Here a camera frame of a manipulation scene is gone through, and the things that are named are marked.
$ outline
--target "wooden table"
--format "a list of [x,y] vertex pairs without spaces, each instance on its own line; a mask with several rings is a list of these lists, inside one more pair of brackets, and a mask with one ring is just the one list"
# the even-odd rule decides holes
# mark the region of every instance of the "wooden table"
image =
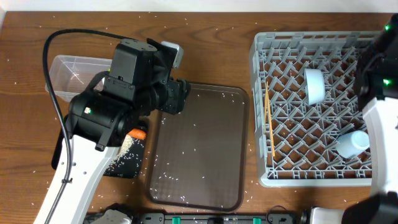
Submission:
[[[388,14],[165,13],[165,12],[8,12],[0,34],[0,223],[32,223],[54,170],[50,166],[60,125],[44,90],[42,49],[56,30],[95,29],[145,40],[180,44],[185,55],[172,72],[191,82],[238,86],[251,99],[244,202],[237,212],[265,213],[274,205],[301,210],[315,205],[346,208],[366,198],[369,187],[266,189],[258,183],[254,153],[254,112],[249,84],[249,49],[258,32],[379,30]],[[88,34],[57,37],[54,56],[112,58],[116,39]],[[58,99],[63,113],[68,103]],[[151,126],[157,113],[150,117]],[[152,148],[152,128],[147,150]],[[103,177],[89,212],[125,203],[140,212],[197,212],[150,203],[143,194],[145,177]]]

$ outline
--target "orange object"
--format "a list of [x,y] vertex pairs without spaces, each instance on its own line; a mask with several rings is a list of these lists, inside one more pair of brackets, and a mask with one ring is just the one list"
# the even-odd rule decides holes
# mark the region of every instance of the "orange object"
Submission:
[[265,102],[265,105],[267,106],[267,111],[268,111],[269,136],[270,136],[270,139],[271,139],[272,156],[275,157],[274,132],[272,130],[271,106],[269,104],[269,95],[268,95],[268,82],[266,82],[266,102]]
[[141,140],[144,140],[147,137],[147,133],[145,133],[145,131],[136,128],[131,130],[128,135]]

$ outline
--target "clear plastic container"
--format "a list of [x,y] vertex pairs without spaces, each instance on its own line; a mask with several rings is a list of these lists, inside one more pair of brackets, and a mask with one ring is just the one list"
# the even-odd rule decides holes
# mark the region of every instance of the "clear plastic container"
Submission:
[[[54,92],[66,102],[84,91],[91,79],[102,71],[111,68],[111,59],[91,58],[58,55],[54,58],[50,78]],[[102,90],[103,81],[97,86],[97,90]]]

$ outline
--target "green light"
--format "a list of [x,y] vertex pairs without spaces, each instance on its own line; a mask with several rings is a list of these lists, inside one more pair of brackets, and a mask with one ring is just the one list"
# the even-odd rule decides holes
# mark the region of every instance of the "green light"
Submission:
[[85,113],[86,114],[91,114],[92,110],[88,107],[85,108]]
[[386,79],[384,79],[384,80],[383,80],[383,83],[384,83],[385,85],[390,85],[390,84],[391,84],[391,80],[386,80]]

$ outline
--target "gray dish rack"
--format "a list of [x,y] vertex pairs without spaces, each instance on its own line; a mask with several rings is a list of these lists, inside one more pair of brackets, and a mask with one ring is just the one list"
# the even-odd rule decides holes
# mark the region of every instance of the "gray dish rack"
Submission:
[[[352,159],[336,151],[337,137],[366,131],[353,91],[358,55],[377,32],[263,32],[252,44],[250,83],[254,98],[257,174],[265,187],[371,185],[370,150]],[[303,71],[322,71],[322,103],[306,103]],[[275,157],[264,97],[269,86]]]

